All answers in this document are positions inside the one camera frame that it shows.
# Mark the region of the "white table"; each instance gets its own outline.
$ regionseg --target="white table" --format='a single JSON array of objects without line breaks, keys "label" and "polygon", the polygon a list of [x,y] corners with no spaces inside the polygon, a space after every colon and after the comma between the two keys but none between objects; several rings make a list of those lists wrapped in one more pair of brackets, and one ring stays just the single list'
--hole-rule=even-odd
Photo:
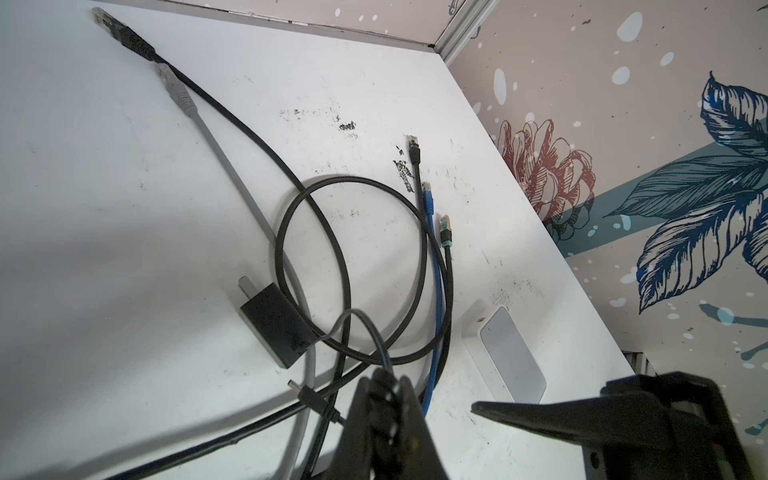
[{"label": "white table", "polygon": [[[438,55],[85,1],[30,3],[0,6],[0,478],[103,478],[293,401],[286,382],[303,375],[303,362],[279,369],[237,314],[238,278],[273,281],[264,236],[154,65],[94,25],[94,5],[303,180],[355,174],[407,194],[393,161],[407,160],[398,147],[416,135],[423,180],[454,233],[453,342],[428,417],[442,461],[455,480],[583,478],[578,447],[469,414],[491,399],[460,335],[462,317],[483,305],[504,304],[516,318],[547,379],[544,402],[596,396],[631,371]],[[277,225],[295,190],[197,103]],[[339,129],[350,121],[354,131]],[[415,278],[415,221],[359,185],[314,197],[344,249],[353,305],[391,332]],[[316,321],[328,327],[339,275],[308,208],[289,237]],[[432,335],[431,278],[394,354]],[[371,348],[360,325],[352,344]],[[326,372],[335,354],[318,350]],[[412,379],[422,371],[423,362],[398,368]],[[339,397],[343,412],[353,386]],[[269,478],[290,427],[160,477]],[[330,429],[324,452],[339,432]]]}]

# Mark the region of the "red flower illustration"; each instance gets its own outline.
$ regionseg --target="red flower illustration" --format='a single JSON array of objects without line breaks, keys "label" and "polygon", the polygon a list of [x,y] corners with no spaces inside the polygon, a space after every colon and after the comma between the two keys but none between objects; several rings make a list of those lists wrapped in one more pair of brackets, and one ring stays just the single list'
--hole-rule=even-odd
[{"label": "red flower illustration", "polygon": [[502,124],[498,151],[525,192],[536,214],[557,242],[571,238],[589,222],[594,201],[592,157],[572,150],[563,138],[553,140],[554,123],[529,121],[516,134]]}]

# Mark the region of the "blue ethernet cable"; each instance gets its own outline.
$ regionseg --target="blue ethernet cable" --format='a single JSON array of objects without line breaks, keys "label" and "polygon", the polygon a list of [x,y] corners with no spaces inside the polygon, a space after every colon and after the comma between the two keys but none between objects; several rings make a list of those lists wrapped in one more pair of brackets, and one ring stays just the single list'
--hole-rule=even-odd
[{"label": "blue ethernet cable", "polygon": [[[432,200],[432,186],[429,182],[422,184],[424,190],[424,205],[425,215],[429,229],[432,231],[432,235],[435,234],[435,225],[432,222],[432,215],[435,213],[435,205]],[[442,281],[440,280],[440,266],[437,261],[437,252],[432,251],[432,270],[435,272],[435,291],[437,292],[437,303],[435,305],[435,333],[440,331],[442,325],[443,304],[442,304]],[[422,402],[422,414],[427,416],[429,411],[429,403],[432,401],[432,390],[435,389],[435,382],[437,378],[437,362],[440,357],[440,343],[435,345],[435,349],[432,351],[432,361],[429,367],[429,376],[427,377],[427,385],[424,390],[424,401]]]}]

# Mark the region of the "black power adapter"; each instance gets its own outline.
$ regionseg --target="black power adapter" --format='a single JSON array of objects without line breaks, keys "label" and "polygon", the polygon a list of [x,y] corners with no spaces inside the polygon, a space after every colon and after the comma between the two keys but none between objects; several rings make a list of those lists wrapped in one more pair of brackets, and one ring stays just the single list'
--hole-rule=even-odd
[{"label": "black power adapter", "polygon": [[293,365],[318,339],[274,283],[248,300],[240,312],[275,362],[284,369]]}]

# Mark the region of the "blue leaf illustration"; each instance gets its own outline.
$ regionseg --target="blue leaf illustration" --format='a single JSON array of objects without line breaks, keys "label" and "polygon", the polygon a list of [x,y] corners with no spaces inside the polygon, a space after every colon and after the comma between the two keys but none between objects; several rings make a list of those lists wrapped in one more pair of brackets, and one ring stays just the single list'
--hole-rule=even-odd
[{"label": "blue leaf illustration", "polygon": [[768,192],[746,190],[659,227],[637,260],[640,312],[700,285],[755,227]]},{"label": "blue leaf illustration", "polygon": [[701,117],[712,138],[750,157],[768,156],[768,97],[710,80],[701,93]]},{"label": "blue leaf illustration", "polygon": [[[763,211],[768,211],[768,205],[763,206]],[[755,267],[757,274],[768,280],[768,215],[761,216],[755,225],[755,229],[749,232],[744,241],[744,259]]]},{"label": "blue leaf illustration", "polygon": [[768,161],[730,155],[674,161],[641,180],[608,215],[678,218],[723,195],[755,187],[766,169]]}]

